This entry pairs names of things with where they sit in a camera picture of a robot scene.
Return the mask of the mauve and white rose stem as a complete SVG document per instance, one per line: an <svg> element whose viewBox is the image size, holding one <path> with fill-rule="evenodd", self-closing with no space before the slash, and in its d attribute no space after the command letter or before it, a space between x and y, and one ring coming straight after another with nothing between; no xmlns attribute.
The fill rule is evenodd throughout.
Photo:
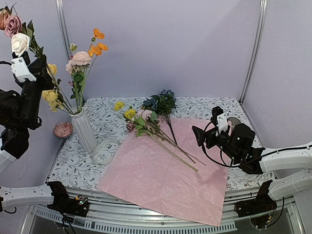
<svg viewBox="0 0 312 234"><path fill-rule="evenodd" d="M35 38L35 30L32 21L28 24L23 22L14 9L8 5L0 9L0 29L5 36L11 39L11 49L17 56L25 51L31 51L35 57L40 58L44 53L44 47L40 47Z"/></svg>

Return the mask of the pink peony flower stem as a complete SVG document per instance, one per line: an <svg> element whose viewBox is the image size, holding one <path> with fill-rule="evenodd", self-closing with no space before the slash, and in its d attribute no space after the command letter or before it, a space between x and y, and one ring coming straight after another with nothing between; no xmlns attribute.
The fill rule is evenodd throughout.
<svg viewBox="0 0 312 234"><path fill-rule="evenodd" d="M86 83L87 72L92 63L92 53L86 51L77 51L78 46L74 43L70 44L70 59L65 66L66 72L71 76L69 84L71 85L72 94L70 99L75 100L75 114L82 110L84 102L83 88Z"/></svg>

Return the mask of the pale yellow rose stem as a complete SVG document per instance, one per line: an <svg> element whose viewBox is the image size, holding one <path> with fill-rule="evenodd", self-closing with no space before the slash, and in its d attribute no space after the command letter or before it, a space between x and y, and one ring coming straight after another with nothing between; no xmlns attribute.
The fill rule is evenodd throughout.
<svg viewBox="0 0 312 234"><path fill-rule="evenodd" d="M47 72L48 75L52 78L53 88L50 90L42 91L42 97L45 101L48 102L50 110L56 113L58 110L61 110L67 114L70 114L70 108L66 100L64 99L61 88L60 88L60 79L56 79L57 66L55 64L48 64Z"/></svg>

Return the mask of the pink wrapping paper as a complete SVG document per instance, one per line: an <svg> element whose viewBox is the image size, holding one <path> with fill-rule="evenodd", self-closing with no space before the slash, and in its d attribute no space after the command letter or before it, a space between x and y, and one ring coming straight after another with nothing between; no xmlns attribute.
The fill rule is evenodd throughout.
<svg viewBox="0 0 312 234"><path fill-rule="evenodd" d="M173 118L178 145L204 164L193 164L177 149L174 152L193 164L193 171L165 152L147 136L129 134L121 143L97 188L152 211L211 226L221 223L228 170L220 150L198 147L192 126L211 129L208 120Z"/></svg>

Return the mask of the blue hydrangea flower stem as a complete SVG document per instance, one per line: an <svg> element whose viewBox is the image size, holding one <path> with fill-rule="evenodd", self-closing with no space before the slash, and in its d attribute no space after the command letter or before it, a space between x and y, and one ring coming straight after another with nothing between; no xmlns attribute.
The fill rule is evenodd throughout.
<svg viewBox="0 0 312 234"><path fill-rule="evenodd" d="M159 94L152 95L147 98L142 105L143 109L154 111L158 116L161 116L168 124L175 144L177 145L176 137L171 124L171 113L176 109L175 94L171 89L163 89Z"/></svg>

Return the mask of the orange poppy flower stem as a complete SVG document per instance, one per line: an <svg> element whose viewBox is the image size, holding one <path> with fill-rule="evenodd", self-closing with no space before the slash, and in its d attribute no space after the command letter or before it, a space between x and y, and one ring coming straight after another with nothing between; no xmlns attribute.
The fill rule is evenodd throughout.
<svg viewBox="0 0 312 234"><path fill-rule="evenodd" d="M108 50L108 46L103 44L102 42L98 42L96 44L97 39L102 40L105 38L105 35L98 29L98 28L94 28L93 29L93 37L91 38L91 44L88 48L88 55L91 58L91 63L90 65L85 69L84 71L84 79L82 82L82 86L81 86L81 96L80 96L80 106L83 105L83 93L84 93L84 89L85 89L85 85L86 85L86 81L87 78L90 74L90 71L93 67L94 62L96 61L98 56L102 55L102 51L107 51Z"/></svg>

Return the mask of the artificial flower bouquet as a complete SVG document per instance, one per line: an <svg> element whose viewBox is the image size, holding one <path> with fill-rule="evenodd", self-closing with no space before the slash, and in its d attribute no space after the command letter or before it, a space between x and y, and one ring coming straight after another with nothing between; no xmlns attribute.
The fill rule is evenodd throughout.
<svg viewBox="0 0 312 234"><path fill-rule="evenodd" d="M177 159L195 172L198 169L193 166L196 162L204 164L200 159L183 150L173 139L171 139L160 126L160 119L157 117L155 111L141 109L139 111L130 107L128 110L124 110L125 103L118 101L114 105L114 111L122 114L128 132L134 132L136 137L147 136L154 143L160 146L165 152L169 153L172 157ZM188 163L177 153L174 152L177 149L184 156L186 156L193 164Z"/></svg>

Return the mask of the white ribbed ceramic vase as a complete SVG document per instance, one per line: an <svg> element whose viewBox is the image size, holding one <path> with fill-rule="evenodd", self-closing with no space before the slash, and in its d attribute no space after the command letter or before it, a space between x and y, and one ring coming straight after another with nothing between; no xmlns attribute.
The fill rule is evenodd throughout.
<svg viewBox="0 0 312 234"><path fill-rule="evenodd" d="M70 117L80 144L85 151L92 152L98 146L98 142L85 110L82 109L79 113L70 115Z"/></svg>

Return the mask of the cream printed ribbon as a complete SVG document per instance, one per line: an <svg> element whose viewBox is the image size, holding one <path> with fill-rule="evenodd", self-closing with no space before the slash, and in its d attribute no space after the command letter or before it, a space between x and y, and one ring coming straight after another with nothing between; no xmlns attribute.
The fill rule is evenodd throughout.
<svg viewBox="0 0 312 234"><path fill-rule="evenodd" d="M110 163L121 143L115 139L106 139L92 152L91 160L94 164Z"/></svg>

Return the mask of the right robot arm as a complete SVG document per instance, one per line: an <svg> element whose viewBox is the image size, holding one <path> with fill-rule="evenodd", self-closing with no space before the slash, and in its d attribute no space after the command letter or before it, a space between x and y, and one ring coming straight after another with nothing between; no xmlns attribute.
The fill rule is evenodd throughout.
<svg viewBox="0 0 312 234"><path fill-rule="evenodd" d="M239 168L250 175L266 172L298 169L287 177L264 183L265 194L252 202L255 212L261 213L271 204L312 187L312 144L306 143L281 149L255 148L252 146L255 132L246 124L238 124L233 130L221 131L218 127L202 130L192 127L199 147L205 152L214 146L220 149L233 162L232 167Z"/></svg>

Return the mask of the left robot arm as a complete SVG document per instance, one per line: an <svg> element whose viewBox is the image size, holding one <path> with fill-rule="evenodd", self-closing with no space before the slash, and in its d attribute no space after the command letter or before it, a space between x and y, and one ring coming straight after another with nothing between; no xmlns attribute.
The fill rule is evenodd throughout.
<svg viewBox="0 0 312 234"><path fill-rule="evenodd" d="M39 103L41 93L52 88L52 79L47 73L46 55L30 62L28 54L14 56L11 67L15 82L21 93L14 90L0 92L0 124L4 127L0 135L0 170L3 172L13 162L20 159L29 147L29 130L41 126ZM71 198L63 193L54 196L51 186L0 189L0 210L29 205L55 204L61 211L69 211L73 204Z"/></svg>

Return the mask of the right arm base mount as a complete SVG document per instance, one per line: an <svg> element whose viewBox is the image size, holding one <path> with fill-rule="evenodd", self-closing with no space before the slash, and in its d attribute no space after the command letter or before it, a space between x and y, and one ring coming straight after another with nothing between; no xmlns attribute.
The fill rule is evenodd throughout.
<svg viewBox="0 0 312 234"><path fill-rule="evenodd" d="M272 182L272 180L264 182L255 198L235 203L234 210L238 217L256 215L277 208L277 203L268 195L269 186Z"/></svg>

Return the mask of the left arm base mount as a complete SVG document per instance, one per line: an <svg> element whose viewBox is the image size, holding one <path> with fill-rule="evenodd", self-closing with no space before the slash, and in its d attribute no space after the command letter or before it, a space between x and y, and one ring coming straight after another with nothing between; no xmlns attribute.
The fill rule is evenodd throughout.
<svg viewBox="0 0 312 234"><path fill-rule="evenodd" d="M59 181L48 182L47 186L50 187L53 197L53 203L47 205L48 209L57 211L62 215L87 216L90 204L86 196L78 195L74 198L70 198L66 188Z"/></svg>

